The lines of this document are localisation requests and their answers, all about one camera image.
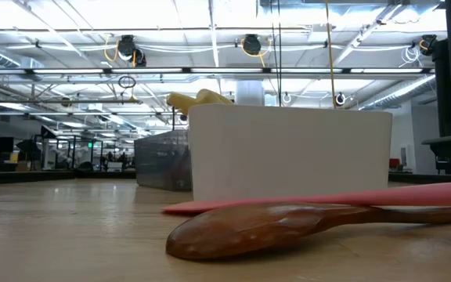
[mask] desk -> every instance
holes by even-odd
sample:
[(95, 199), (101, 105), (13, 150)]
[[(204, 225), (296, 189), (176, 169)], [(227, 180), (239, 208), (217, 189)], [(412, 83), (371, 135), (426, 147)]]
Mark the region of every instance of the desk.
[(164, 253), (190, 193), (134, 179), (0, 185), (0, 281), (451, 280), (451, 226), (368, 224), (316, 234), (286, 251), (220, 262)]

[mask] hanging cable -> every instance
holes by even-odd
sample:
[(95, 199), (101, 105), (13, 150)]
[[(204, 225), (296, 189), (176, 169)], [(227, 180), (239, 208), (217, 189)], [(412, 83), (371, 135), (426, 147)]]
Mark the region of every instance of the hanging cable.
[(281, 107), (281, 103), (283, 101), (281, 100), (280, 76), (278, 74), (278, 59), (277, 59), (277, 55), (276, 55), (276, 32), (274, 31), (274, 21), (272, 20), (272, 18), (274, 17), (274, 13), (272, 12), (272, 0), (269, 1), (269, 4), (271, 6), (272, 48), (274, 51), (274, 64), (276, 67), (276, 83), (278, 85), (278, 103), (279, 103), (279, 106)]
[(334, 57), (332, 56), (332, 40), (330, 36), (330, 8), (328, 0), (325, 0), (325, 6), (327, 8), (327, 36), (328, 36), (328, 56), (330, 57), (330, 80), (332, 84), (332, 102), (334, 109), (337, 109), (337, 101), (335, 97), (335, 84), (334, 84)]
[(281, 96), (281, 88), (282, 88), (282, 78), (281, 78), (281, 69), (283, 68), (283, 61), (281, 60), (281, 12), (280, 12), (280, 0), (278, 0), (278, 29), (279, 29), (279, 34), (280, 34), (280, 43), (278, 44), (278, 46), (280, 47), (280, 86), (278, 86), (278, 93)]
[(109, 55), (107, 55), (107, 42), (109, 42), (110, 34), (107, 35), (106, 45), (104, 46), (103, 55), (111, 62), (114, 62), (117, 59), (117, 47), (119, 46), (119, 40), (116, 42), (116, 54), (114, 55), (114, 59), (111, 59)]

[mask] yellow cord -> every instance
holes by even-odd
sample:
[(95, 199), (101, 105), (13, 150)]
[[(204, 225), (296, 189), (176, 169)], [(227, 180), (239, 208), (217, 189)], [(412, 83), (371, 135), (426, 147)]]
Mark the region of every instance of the yellow cord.
[(422, 46), (422, 42), (425, 42), (425, 40), (424, 39), (420, 40), (419, 47), (421, 47), (424, 50), (428, 50), (428, 48)]
[(245, 54), (249, 55), (249, 56), (259, 57), (259, 58), (260, 58), (260, 61), (262, 62), (262, 67), (265, 67), (264, 58), (262, 58), (262, 57), (263, 57), (265, 54), (267, 54), (267, 52), (269, 52), (269, 51), (271, 50), (271, 44), (272, 44), (272, 41), (269, 40), (269, 47), (267, 48), (267, 50), (266, 50), (265, 52), (263, 52), (262, 54), (258, 54), (258, 55), (251, 55), (251, 54), (248, 54), (247, 51), (244, 50), (244, 45), (243, 45), (243, 43), (244, 43), (244, 38), (241, 39), (241, 50), (243, 50), (243, 52), (244, 52)]
[(335, 98), (335, 84), (334, 84), (334, 57), (332, 56), (332, 40), (330, 36), (330, 9), (328, 8), (328, 0), (325, 0), (327, 7), (327, 36), (328, 36), (328, 56), (330, 57), (330, 79), (332, 83), (332, 101), (334, 109), (337, 109), (337, 100)]
[(116, 54), (114, 55), (114, 59), (111, 59), (111, 58), (109, 57), (109, 55), (107, 55), (107, 42), (109, 42), (109, 37), (110, 37), (110, 34), (107, 35), (107, 38), (106, 38), (106, 46), (105, 46), (105, 48), (103, 49), (103, 55), (104, 55), (104, 56), (106, 57), (106, 59), (108, 59), (109, 61), (114, 62), (114, 61), (117, 59), (117, 47), (119, 46), (119, 40), (116, 42)]
[(260, 56), (260, 61), (262, 62), (262, 67), (265, 67), (264, 58), (262, 58), (262, 56)]

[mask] yellow object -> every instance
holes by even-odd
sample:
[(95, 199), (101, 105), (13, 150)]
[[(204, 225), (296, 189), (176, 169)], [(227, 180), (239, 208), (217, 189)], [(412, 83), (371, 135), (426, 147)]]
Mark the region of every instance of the yellow object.
[(184, 115), (187, 115), (189, 113), (189, 108), (195, 105), (206, 103), (233, 104), (231, 100), (208, 89), (201, 89), (197, 93), (196, 99), (177, 92), (171, 92), (166, 101), (168, 104), (175, 107), (175, 109), (180, 110)]
[(269, 47), (267, 48), (267, 51), (263, 52), (262, 54), (258, 54), (258, 55), (250, 55), (247, 53), (247, 51), (244, 50), (244, 39), (241, 39), (241, 49), (243, 50), (243, 52), (249, 56), (257, 56), (260, 58), (260, 61), (262, 62), (262, 67), (265, 67), (265, 63), (264, 63), (264, 58), (263, 56), (267, 53), (271, 51), (271, 44), (272, 44), (272, 40), (269, 40)]
[(105, 48), (104, 48), (104, 50), (103, 50), (103, 55), (104, 55), (104, 56), (106, 57), (106, 59), (108, 59), (109, 61), (114, 62), (114, 61), (117, 59), (117, 47), (119, 46), (119, 40), (116, 41), (116, 53), (114, 54), (114, 59), (111, 59), (111, 58), (109, 57), (109, 55), (107, 55), (107, 42), (109, 42), (109, 37), (110, 37), (110, 34), (107, 35), (107, 38), (106, 38), (106, 45), (105, 45)]

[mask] ceiling light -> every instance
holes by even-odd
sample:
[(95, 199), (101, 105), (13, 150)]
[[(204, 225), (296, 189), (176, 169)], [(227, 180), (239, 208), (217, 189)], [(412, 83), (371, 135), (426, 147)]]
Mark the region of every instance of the ceiling light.
[(26, 74), (26, 72), (21, 69), (1, 69), (0, 74)]
[(84, 128), (87, 127), (86, 125), (83, 125), (79, 122), (62, 122), (64, 125), (70, 126), (70, 127), (74, 127), (74, 128)]
[(37, 69), (35, 74), (103, 74), (103, 69)]
[(49, 117), (40, 117), (40, 116), (37, 116), (37, 118), (42, 119), (43, 121), (56, 122), (56, 121), (54, 121), (53, 119), (51, 119), (51, 118), (49, 118)]
[(50, 112), (50, 113), (29, 113), (29, 114), (30, 115), (38, 115), (38, 116), (68, 115), (68, 113), (52, 113), (52, 112)]
[(0, 103), (0, 106), (14, 110), (27, 110), (27, 107), (17, 103)]
[[(279, 69), (273, 69), (274, 72), (280, 72)], [(329, 68), (283, 68), (281, 69), (283, 73), (303, 73), (303, 74), (318, 74), (318, 73), (324, 73), (329, 74), (330, 69)], [(342, 72), (342, 69), (334, 69), (334, 73), (340, 74)]]
[(228, 74), (228, 73), (261, 73), (261, 68), (253, 67), (241, 67), (241, 68), (229, 68), (229, 67), (209, 67), (209, 68), (195, 68), (191, 69), (193, 73), (205, 73), (205, 74)]
[(395, 68), (395, 69), (351, 69), (353, 74), (418, 74), (420, 68)]
[(106, 117), (107, 119), (119, 124), (119, 125), (123, 125), (124, 121), (121, 117), (117, 117), (116, 115), (110, 115), (109, 117)]
[(25, 113), (22, 113), (22, 112), (0, 112), (0, 116), (2, 116), (2, 115), (20, 116), (20, 115), (25, 115)]
[(113, 69), (113, 74), (180, 74), (181, 68), (123, 68)]

